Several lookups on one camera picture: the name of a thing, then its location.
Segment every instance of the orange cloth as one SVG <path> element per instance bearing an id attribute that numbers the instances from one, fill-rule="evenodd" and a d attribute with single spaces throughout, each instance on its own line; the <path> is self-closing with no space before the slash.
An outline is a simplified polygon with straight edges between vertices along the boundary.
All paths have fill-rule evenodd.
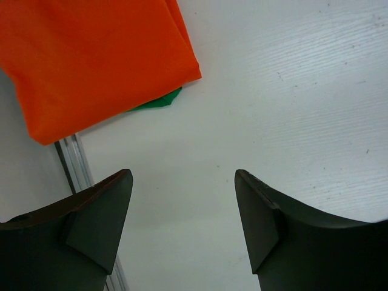
<path id="1" fill-rule="evenodd" d="M 42 144 L 201 77 L 176 0 L 1 0 L 0 66 Z"/>

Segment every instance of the green fabric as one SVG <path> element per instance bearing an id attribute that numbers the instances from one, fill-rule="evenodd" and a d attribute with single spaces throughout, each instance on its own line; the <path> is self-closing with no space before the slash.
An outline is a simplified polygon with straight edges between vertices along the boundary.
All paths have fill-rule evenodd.
<path id="1" fill-rule="evenodd" d="M 152 100 L 152 101 L 147 102 L 147 103 L 144 103 L 144 104 L 137 106 L 136 108 L 131 109 L 129 111 L 157 108 L 157 107 L 164 107 L 164 106 L 171 105 L 172 101 L 178 96 L 178 94 L 180 93 L 181 90 L 182 90 L 182 87 L 176 89 L 175 91 L 173 91 L 167 95 L 164 95 L 163 97 L 160 97 L 156 100 Z"/>

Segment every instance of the white surface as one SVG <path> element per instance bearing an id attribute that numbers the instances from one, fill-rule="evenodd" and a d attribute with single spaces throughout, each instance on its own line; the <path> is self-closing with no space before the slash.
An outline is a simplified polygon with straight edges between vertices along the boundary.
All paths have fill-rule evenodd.
<path id="1" fill-rule="evenodd" d="M 81 134 L 96 181 L 133 170 L 119 249 L 130 290 L 258 290 L 238 168 L 327 212 L 388 218 L 383 1 L 179 3 L 203 80 Z"/>
<path id="2" fill-rule="evenodd" d="M 27 133 L 11 80 L 0 71 L 0 222 L 71 195 L 54 145 Z"/>

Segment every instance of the wood grain surface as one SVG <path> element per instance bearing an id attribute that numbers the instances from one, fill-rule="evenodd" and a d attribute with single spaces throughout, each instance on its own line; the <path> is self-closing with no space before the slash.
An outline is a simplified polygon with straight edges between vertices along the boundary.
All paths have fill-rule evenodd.
<path id="1" fill-rule="evenodd" d="M 131 290 L 258 290 L 236 169 L 336 215 L 388 218 L 388 3 L 179 4 L 203 79 L 81 133 L 96 181 L 133 170 Z"/>

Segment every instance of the orange fabric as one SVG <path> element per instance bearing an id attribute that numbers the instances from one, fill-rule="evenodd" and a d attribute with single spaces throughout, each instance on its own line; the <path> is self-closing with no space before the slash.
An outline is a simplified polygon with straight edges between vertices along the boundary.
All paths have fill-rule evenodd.
<path id="1" fill-rule="evenodd" d="M 0 66 L 42 144 L 201 77 L 176 0 L 2 0 Z"/>

